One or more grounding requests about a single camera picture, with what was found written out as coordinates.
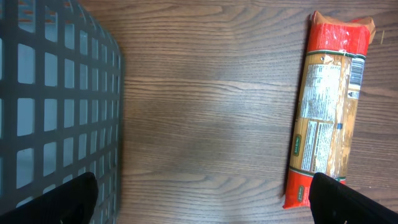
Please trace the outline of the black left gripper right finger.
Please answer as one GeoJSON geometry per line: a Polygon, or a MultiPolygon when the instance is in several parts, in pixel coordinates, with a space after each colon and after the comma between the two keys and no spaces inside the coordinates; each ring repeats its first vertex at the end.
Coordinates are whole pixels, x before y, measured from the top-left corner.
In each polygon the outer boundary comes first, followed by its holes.
{"type": "Polygon", "coordinates": [[[308,198],[315,224],[397,224],[396,212],[320,172],[313,177],[308,198]]]}

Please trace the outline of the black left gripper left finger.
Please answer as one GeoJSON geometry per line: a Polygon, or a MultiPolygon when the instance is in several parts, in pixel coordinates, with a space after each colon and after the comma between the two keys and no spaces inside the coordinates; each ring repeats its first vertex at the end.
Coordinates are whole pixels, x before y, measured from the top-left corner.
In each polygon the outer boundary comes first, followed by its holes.
{"type": "Polygon", "coordinates": [[[82,175],[1,215],[1,224],[89,223],[98,199],[94,173],[82,175]]]}

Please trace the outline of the orange spaghetti packet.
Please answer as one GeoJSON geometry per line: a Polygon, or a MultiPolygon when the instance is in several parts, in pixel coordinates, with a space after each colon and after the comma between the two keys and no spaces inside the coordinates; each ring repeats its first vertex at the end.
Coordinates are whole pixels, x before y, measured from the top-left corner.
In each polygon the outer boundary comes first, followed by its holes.
{"type": "Polygon", "coordinates": [[[346,182],[372,17],[312,16],[295,117],[284,209],[307,207],[313,176],[346,182]]]}

